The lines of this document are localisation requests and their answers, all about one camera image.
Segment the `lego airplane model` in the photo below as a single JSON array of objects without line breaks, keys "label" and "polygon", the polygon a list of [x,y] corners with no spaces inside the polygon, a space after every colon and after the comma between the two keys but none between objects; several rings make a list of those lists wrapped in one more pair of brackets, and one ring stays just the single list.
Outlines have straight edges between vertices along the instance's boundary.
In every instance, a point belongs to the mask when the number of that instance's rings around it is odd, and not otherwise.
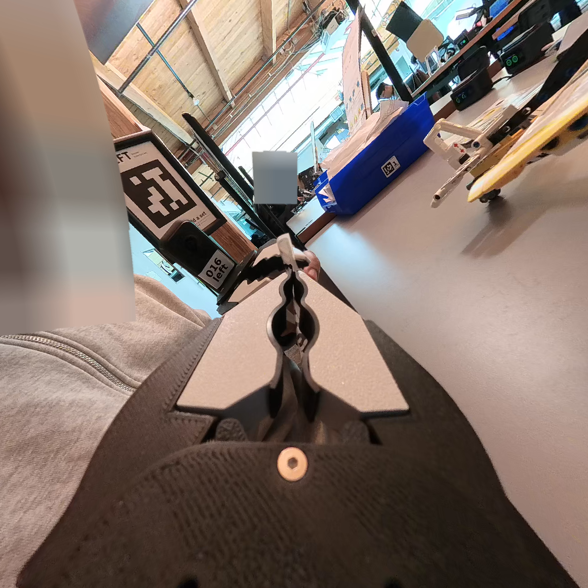
[{"label": "lego airplane model", "polygon": [[587,141],[587,62],[558,62],[520,109],[500,100],[470,125],[439,119],[423,143],[454,170],[433,194],[438,208],[466,176],[468,202],[487,203],[531,162]]}]

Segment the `black square panel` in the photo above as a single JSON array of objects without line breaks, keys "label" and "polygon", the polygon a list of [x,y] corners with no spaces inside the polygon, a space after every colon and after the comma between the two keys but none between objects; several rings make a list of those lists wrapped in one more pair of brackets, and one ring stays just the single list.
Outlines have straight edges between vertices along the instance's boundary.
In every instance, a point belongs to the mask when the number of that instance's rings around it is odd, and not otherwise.
[{"label": "black square panel", "polygon": [[387,23],[386,31],[407,42],[422,22],[423,18],[407,2],[401,1]]}]

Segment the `tall cardboard board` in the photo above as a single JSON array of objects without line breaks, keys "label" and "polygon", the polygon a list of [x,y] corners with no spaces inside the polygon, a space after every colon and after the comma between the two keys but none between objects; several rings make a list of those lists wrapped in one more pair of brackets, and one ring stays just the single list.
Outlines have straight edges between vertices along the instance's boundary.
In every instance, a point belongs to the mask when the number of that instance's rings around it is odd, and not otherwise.
[{"label": "tall cardboard board", "polygon": [[359,5],[345,41],[342,53],[343,105],[352,136],[371,116],[369,75],[361,68],[361,39],[363,8]]}]

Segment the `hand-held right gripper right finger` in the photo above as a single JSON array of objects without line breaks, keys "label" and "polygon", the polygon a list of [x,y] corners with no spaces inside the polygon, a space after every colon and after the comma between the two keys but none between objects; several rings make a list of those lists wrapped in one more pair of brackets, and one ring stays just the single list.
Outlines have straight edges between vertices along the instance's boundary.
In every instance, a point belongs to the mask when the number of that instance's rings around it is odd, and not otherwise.
[{"label": "hand-held right gripper right finger", "polygon": [[342,427],[408,413],[409,406],[362,317],[302,271],[294,301],[302,349],[302,398],[311,422]]}]

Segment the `crumpled white paper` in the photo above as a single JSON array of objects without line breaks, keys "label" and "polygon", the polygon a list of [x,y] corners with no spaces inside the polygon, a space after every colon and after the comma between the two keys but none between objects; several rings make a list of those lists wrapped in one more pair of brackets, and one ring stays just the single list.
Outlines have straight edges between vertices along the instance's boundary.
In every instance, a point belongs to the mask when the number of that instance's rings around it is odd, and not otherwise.
[{"label": "crumpled white paper", "polygon": [[321,166],[332,179],[348,165],[365,147],[369,146],[409,106],[400,99],[384,99],[379,102],[379,111],[374,112],[353,134],[331,151]]}]

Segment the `blue plastic bin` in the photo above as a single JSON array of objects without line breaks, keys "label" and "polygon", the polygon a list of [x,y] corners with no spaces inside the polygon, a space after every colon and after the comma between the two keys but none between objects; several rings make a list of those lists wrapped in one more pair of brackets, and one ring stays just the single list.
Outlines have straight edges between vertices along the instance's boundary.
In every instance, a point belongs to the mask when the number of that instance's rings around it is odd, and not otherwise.
[{"label": "blue plastic bin", "polygon": [[340,170],[325,173],[315,189],[324,212],[343,216],[357,213],[426,153],[424,139],[433,124],[434,116],[424,95],[401,108]]}]

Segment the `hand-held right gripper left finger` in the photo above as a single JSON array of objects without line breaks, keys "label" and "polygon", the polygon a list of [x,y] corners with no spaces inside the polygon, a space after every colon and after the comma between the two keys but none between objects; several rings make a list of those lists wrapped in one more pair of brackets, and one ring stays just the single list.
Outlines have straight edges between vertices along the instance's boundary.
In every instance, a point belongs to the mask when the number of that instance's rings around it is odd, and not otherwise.
[{"label": "hand-held right gripper left finger", "polygon": [[282,402],[287,327],[287,270],[221,319],[176,406],[184,412],[235,418],[242,425],[273,419]]}]

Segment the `black metal frame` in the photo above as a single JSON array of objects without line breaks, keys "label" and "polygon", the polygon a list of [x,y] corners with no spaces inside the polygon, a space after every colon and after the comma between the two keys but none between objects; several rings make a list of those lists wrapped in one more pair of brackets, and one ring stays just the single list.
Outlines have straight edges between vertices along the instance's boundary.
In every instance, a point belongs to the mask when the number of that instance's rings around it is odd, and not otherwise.
[{"label": "black metal frame", "polygon": [[227,185],[224,188],[253,220],[259,230],[269,238],[276,238],[284,233],[289,233],[294,246],[304,251],[306,249],[305,245],[285,223],[278,219],[268,205],[254,204],[253,185],[233,166],[198,120],[185,112],[182,113],[182,118],[190,126],[196,140],[208,154],[214,166],[218,168],[217,175],[220,179],[217,181],[222,183],[221,180],[226,180]]}]

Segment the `black battery charger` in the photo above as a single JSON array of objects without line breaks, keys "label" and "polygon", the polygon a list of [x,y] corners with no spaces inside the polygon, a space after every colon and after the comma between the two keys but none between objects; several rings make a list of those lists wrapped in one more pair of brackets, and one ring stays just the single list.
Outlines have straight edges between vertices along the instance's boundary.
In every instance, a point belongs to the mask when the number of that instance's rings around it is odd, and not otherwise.
[{"label": "black battery charger", "polygon": [[459,63],[460,82],[451,93],[452,103],[457,111],[465,110],[492,90],[489,64],[489,51],[486,46],[475,48]]},{"label": "black battery charger", "polygon": [[533,25],[503,47],[499,59],[510,76],[517,75],[543,58],[544,47],[553,41],[549,21]]}]

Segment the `sticker sheet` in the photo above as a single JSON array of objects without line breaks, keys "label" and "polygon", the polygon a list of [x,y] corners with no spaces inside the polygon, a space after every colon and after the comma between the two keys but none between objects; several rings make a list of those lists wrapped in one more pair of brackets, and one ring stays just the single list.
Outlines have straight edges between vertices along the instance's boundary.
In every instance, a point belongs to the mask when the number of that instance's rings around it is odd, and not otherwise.
[{"label": "sticker sheet", "polygon": [[286,323],[282,334],[284,353],[301,370],[307,337],[300,330],[300,307],[296,300],[293,299],[286,306],[285,318]]}]

